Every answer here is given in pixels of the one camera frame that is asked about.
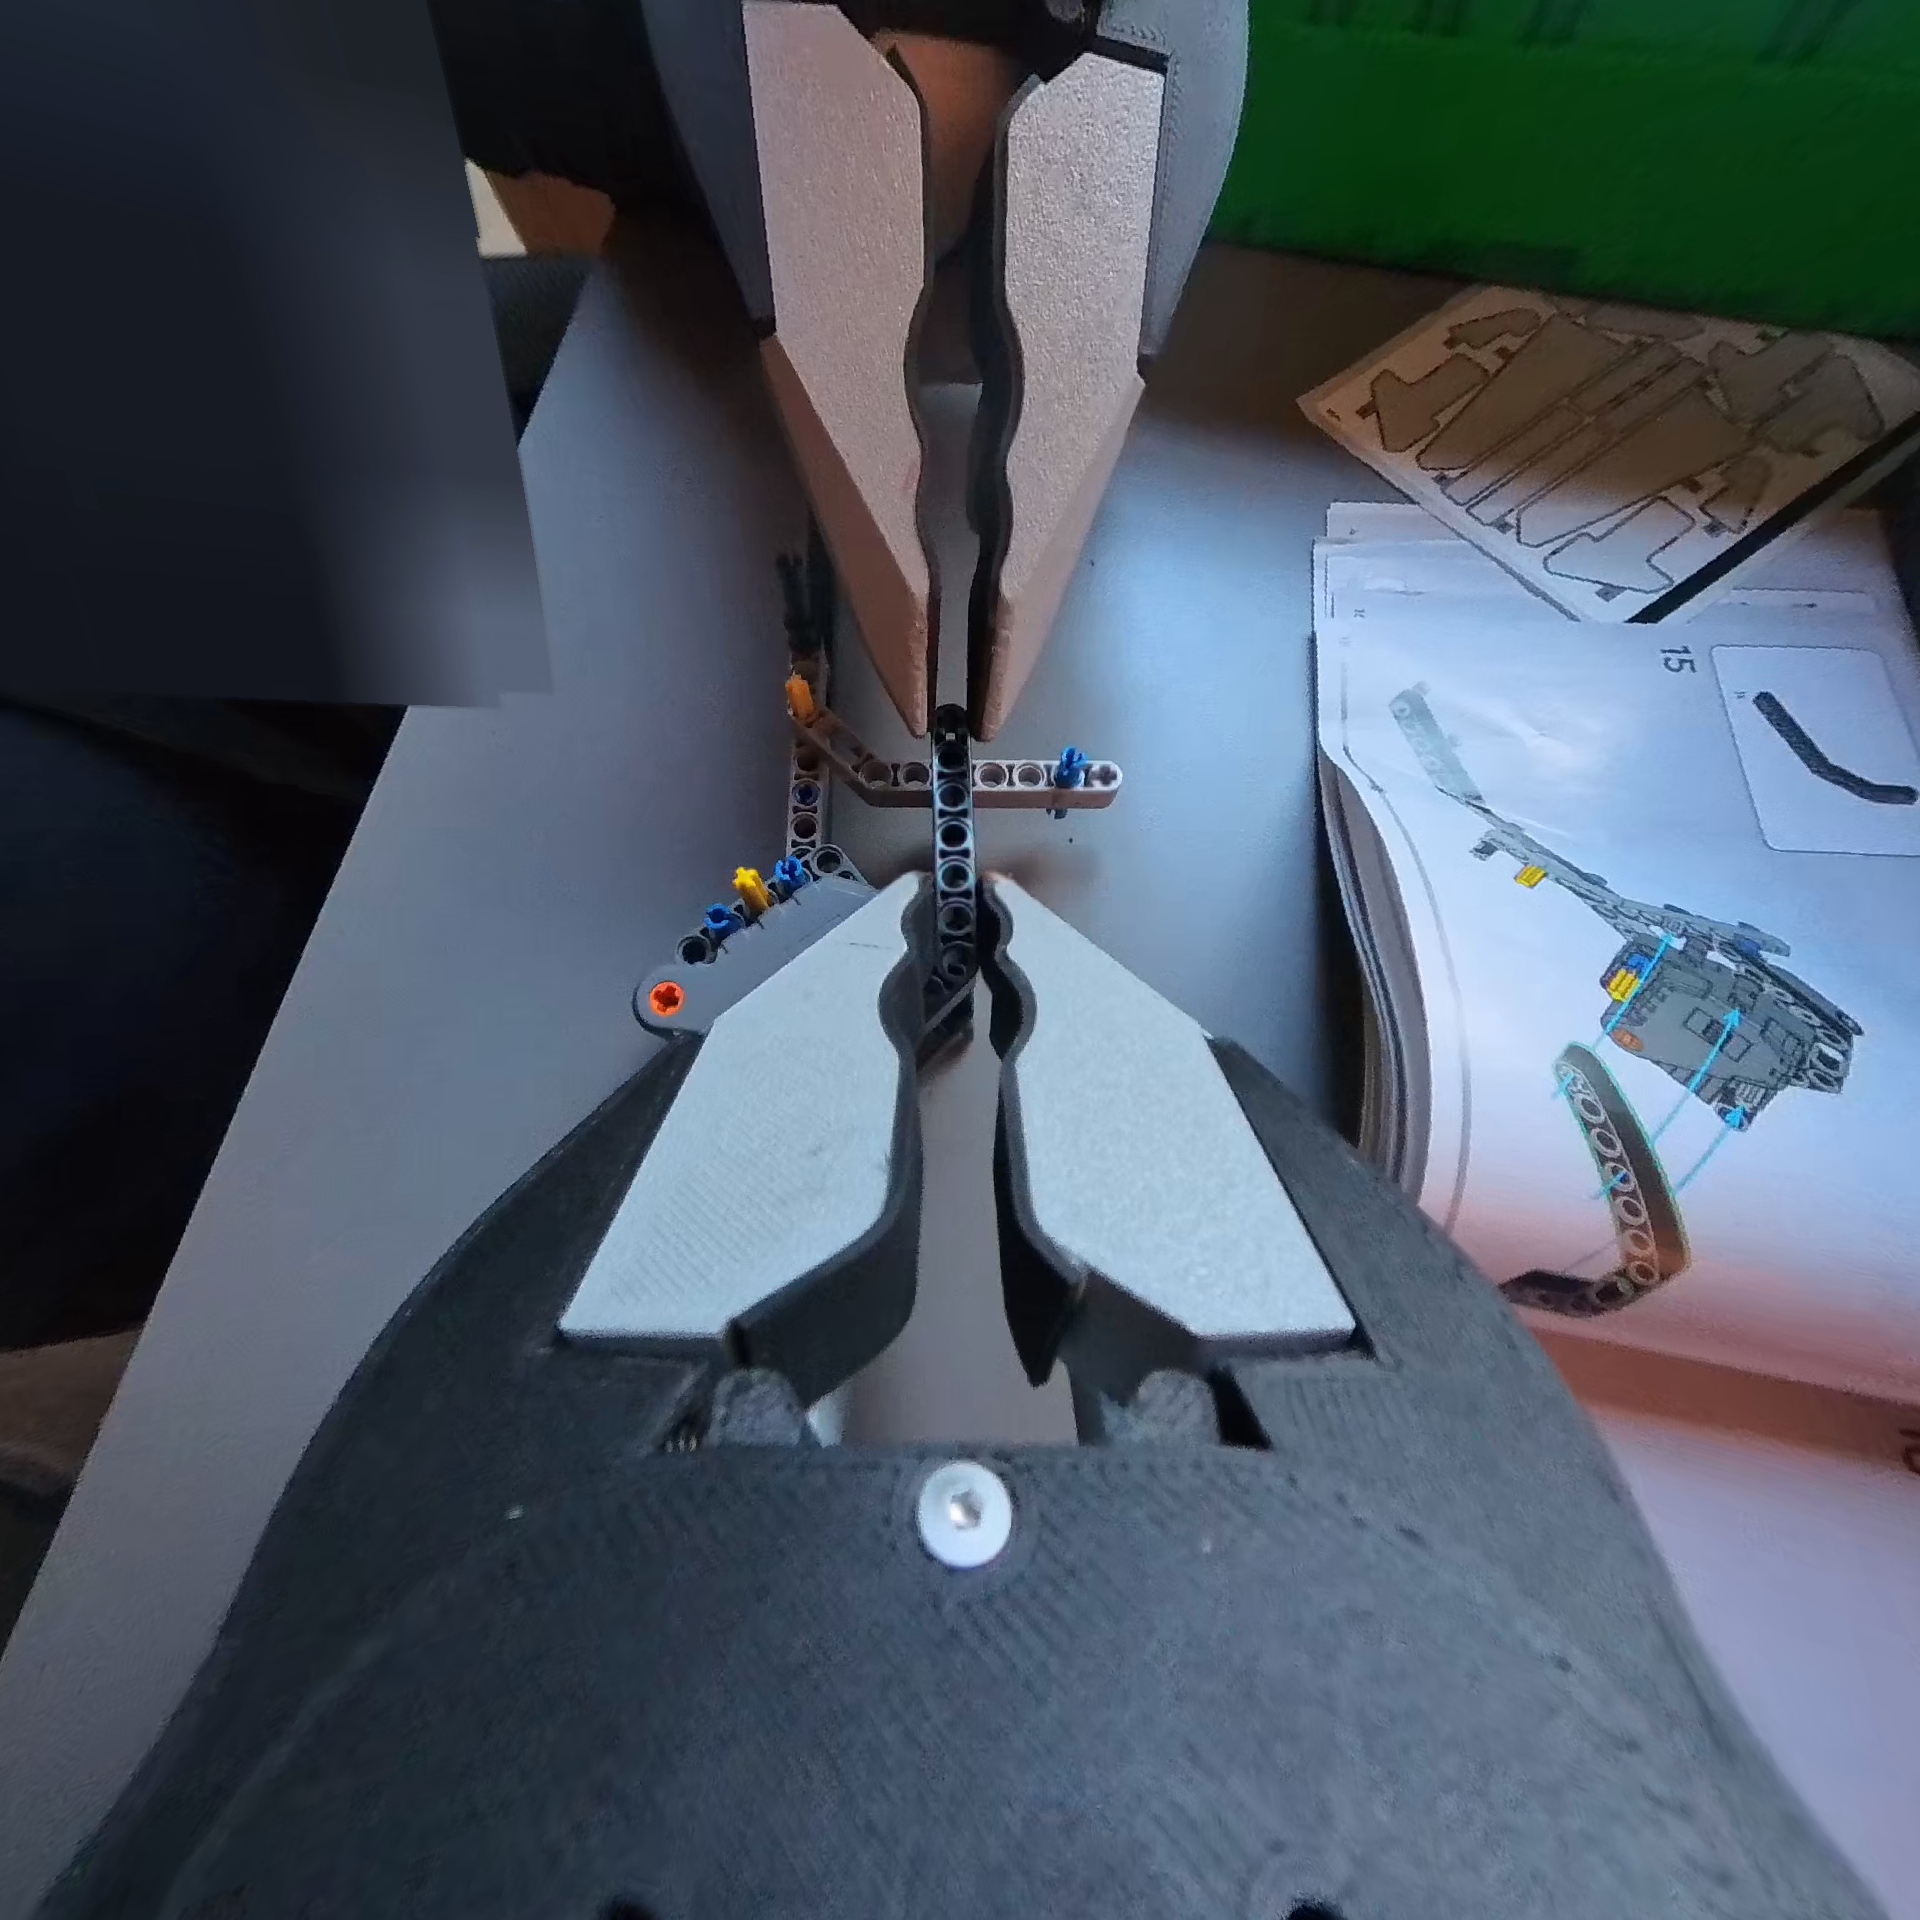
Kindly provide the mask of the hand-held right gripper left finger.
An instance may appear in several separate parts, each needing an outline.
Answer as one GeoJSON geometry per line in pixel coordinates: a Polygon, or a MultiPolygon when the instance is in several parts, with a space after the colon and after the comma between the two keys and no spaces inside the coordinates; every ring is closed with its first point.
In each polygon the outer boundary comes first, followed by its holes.
{"type": "Polygon", "coordinates": [[[918,1293],[920,920],[900,876],[720,1013],[559,1317],[571,1349],[728,1361],[816,1405],[918,1293]]]}

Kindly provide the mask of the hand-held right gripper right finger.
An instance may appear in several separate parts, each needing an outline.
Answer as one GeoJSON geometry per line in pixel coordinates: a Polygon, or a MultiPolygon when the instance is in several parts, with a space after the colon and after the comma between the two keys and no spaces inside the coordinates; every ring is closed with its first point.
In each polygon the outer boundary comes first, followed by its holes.
{"type": "Polygon", "coordinates": [[[1010,879],[979,894],[1004,1322],[1085,1386],[1324,1354],[1356,1311],[1210,1035],[1010,879]]]}

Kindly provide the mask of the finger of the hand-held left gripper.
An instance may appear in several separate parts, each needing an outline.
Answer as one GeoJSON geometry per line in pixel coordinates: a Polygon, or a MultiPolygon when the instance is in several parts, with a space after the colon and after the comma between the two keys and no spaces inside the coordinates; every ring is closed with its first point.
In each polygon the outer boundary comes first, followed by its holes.
{"type": "Polygon", "coordinates": [[[912,382],[930,288],[924,98],[836,4],[746,4],[769,395],[877,680],[930,730],[940,573],[912,382]]]}
{"type": "Polygon", "coordinates": [[[1020,706],[1143,395],[1162,74],[1085,51],[997,127],[974,346],[967,709],[1020,706]]]}

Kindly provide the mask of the grey lego assembly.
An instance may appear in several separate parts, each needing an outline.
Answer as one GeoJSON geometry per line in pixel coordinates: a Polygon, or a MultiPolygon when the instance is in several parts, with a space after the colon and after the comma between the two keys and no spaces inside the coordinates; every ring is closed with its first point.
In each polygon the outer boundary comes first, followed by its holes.
{"type": "MultiPolygon", "coordinates": [[[[787,636],[782,706],[793,730],[782,854],[768,871],[737,869],[734,894],[707,903],[677,954],[636,981],[634,1016],[659,1038],[704,1035],[720,1013],[874,894],[830,837],[836,790],[869,806],[913,806],[930,817],[930,745],[920,758],[889,759],[830,709],[836,579],[818,528],[808,528],[807,553],[780,553],[777,573],[787,636]]],[[[1100,811],[1117,800],[1120,784],[1120,764],[1082,748],[1045,759],[984,755],[974,740],[974,826],[979,811],[997,806],[1053,818],[1100,811]]]]}

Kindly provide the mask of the long black lego beam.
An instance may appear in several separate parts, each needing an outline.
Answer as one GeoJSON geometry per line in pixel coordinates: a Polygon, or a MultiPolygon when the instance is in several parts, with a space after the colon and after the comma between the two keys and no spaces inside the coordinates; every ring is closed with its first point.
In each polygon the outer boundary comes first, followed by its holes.
{"type": "Polygon", "coordinates": [[[979,966],[979,879],[974,826],[974,735],[960,706],[930,728],[930,876],[920,900],[920,1040],[927,1067],[974,1030],[979,966]]]}

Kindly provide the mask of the green plastic bin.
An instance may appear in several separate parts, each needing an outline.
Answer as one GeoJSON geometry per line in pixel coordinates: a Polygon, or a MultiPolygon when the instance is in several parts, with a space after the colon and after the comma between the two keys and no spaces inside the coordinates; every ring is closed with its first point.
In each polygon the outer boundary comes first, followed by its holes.
{"type": "Polygon", "coordinates": [[[1250,4],[1210,239],[1916,337],[1916,4],[1250,4]]]}

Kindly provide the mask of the sticker sheet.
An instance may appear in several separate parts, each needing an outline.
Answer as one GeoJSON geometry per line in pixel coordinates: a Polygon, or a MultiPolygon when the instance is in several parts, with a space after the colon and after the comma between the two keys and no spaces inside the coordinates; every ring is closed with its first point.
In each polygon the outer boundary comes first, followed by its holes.
{"type": "Polygon", "coordinates": [[[1916,353],[1486,284],[1300,408],[1568,617],[1653,624],[1916,450],[1916,353]]]}

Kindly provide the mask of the open instruction booklet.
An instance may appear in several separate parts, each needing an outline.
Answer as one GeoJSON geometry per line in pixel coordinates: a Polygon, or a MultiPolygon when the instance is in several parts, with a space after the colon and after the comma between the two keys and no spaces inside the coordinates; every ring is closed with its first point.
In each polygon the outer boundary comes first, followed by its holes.
{"type": "Polygon", "coordinates": [[[1317,543],[1363,1153],[1540,1332],[1916,1405],[1904,558],[1584,625],[1411,520],[1317,543]]]}

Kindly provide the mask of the person's legs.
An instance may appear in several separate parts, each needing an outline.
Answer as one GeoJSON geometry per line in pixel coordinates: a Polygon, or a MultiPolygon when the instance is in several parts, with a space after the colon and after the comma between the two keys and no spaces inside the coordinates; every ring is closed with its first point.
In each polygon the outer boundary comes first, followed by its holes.
{"type": "Polygon", "coordinates": [[[154,1307],[402,709],[4,698],[4,1514],[85,1453],[33,1385],[154,1307]]]}

